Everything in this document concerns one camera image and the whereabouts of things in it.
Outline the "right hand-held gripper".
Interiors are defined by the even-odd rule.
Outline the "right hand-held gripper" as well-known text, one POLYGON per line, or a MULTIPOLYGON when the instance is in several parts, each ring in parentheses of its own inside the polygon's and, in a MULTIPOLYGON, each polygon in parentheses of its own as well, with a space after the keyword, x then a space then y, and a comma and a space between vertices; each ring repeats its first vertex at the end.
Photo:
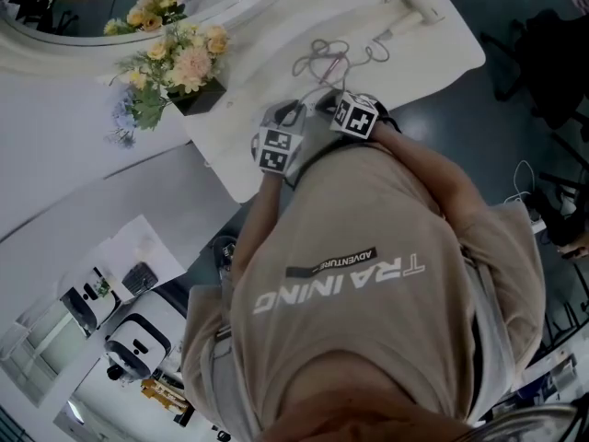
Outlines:
POLYGON ((331 90, 317 101, 317 112, 334 112, 329 129, 357 140, 367 140, 378 119, 375 105, 349 91, 331 90))

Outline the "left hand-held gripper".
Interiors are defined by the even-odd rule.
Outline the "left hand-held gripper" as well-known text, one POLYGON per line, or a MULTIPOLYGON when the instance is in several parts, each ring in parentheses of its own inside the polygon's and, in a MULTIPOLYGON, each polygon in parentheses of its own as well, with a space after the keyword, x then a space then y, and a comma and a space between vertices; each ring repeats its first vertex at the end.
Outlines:
POLYGON ((306 122, 306 105, 300 101, 290 110, 290 101, 271 105, 264 113, 264 123, 251 140, 251 153, 258 168, 264 173, 285 173, 302 144, 306 122), (287 116, 287 131, 279 127, 287 116))

